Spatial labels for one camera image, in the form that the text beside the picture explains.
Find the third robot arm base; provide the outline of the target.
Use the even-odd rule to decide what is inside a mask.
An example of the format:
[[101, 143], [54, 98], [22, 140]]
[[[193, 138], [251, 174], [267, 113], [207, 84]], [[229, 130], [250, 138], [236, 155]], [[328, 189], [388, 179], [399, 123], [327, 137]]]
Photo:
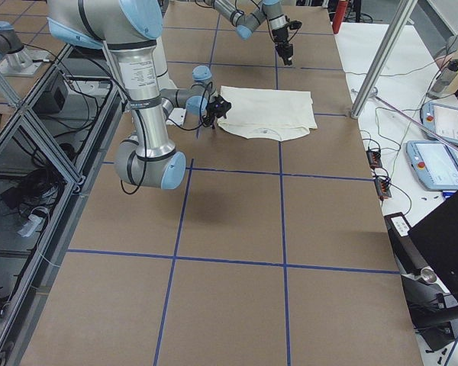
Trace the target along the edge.
[[0, 72], [6, 76], [33, 76], [50, 60], [46, 50], [30, 50], [7, 21], [0, 21]]

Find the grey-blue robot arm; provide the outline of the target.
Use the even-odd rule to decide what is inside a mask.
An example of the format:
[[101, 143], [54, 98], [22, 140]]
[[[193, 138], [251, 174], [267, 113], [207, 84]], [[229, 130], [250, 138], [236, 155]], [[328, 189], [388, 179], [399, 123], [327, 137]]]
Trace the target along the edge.
[[239, 37], [249, 39], [263, 24], [266, 24], [270, 40], [285, 66], [293, 64], [292, 38], [302, 27], [302, 22], [291, 20], [283, 11], [281, 1], [253, 1], [255, 8], [246, 13], [236, 1], [203, 1], [203, 7], [213, 8], [235, 28]]
[[188, 89], [159, 86], [154, 52], [163, 32], [157, 1], [50, 1], [51, 34], [65, 43], [112, 54], [107, 72], [124, 93], [135, 131], [115, 156], [122, 182], [172, 190], [185, 174], [185, 155], [169, 138], [166, 122], [173, 108], [196, 114], [211, 126], [226, 115], [231, 103], [214, 87], [211, 72], [198, 66]]

